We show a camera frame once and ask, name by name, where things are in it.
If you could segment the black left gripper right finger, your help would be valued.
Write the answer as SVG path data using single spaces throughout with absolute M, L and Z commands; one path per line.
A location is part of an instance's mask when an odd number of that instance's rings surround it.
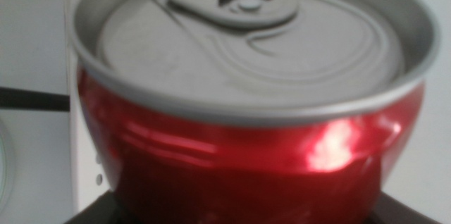
M 439 224 L 382 192 L 369 215 L 369 224 Z

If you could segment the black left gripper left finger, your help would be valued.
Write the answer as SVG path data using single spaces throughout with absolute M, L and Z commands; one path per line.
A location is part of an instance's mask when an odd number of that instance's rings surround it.
M 105 192 L 65 224 L 121 224 L 121 216 L 113 194 Z

